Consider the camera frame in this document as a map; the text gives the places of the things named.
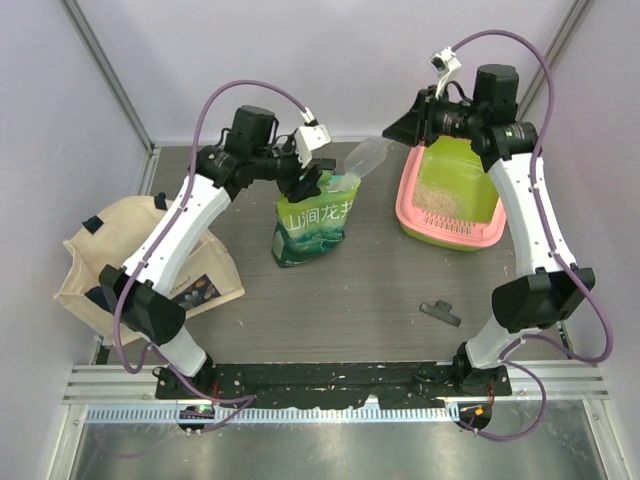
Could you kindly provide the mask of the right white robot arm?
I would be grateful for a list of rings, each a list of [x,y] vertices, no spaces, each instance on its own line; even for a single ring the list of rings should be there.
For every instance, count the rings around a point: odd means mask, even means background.
[[[528,334],[567,319],[593,289],[595,274],[578,267],[564,242],[546,190],[536,128],[517,120],[519,75],[509,65],[477,69],[472,97],[447,93],[453,68],[437,64],[437,84],[419,90],[410,110],[387,127],[387,139],[429,147],[440,137],[469,141],[506,212],[514,242],[516,279],[491,296],[492,316],[463,343],[447,383],[472,395],[498,379],[503,357]]]

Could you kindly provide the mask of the green cat litter bag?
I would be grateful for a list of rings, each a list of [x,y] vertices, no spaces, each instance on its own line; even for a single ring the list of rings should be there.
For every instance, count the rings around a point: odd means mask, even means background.
[[[280,268],[291,268],[324,256],[345,239],[345,225],[361,179],[324,172],[320,194],[297,203],[283,195],[276,203],[271,254]]]

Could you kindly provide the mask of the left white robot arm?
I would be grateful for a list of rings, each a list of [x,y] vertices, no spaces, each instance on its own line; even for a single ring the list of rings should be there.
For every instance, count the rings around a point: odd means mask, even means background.
[[[238,108],[220,144],[194,149],[181,190],[149,237],[121,267],[107,265],[99,275],[114,326],[127,326],[156,347],[190,398],[211,391],[213,361],[187,331],[186,311],[170,291],[202,234],[254,181],[276,182],[292,203],[319,195],[323,169],[313,153],[331,136],[310,111],[302,116],[303,125],[277,146],[271,111]]]

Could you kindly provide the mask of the black bag clip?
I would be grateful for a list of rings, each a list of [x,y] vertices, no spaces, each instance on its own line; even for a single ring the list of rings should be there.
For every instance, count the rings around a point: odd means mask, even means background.
[[[451,313],[452,305],[444,300],[437,300],[433,304],[422,303],[419,307],[419,310],[422,313],[436,318],[455,328],[458,328],[461,325],[461,319]]]

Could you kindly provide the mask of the clear plastic scoop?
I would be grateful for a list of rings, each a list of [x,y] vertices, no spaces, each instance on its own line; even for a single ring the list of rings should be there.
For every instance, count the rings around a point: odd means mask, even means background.
[[[360,142],[344,161],[345,174],[363,178],[388,156],[394,142],[383,137],[368,137]]]

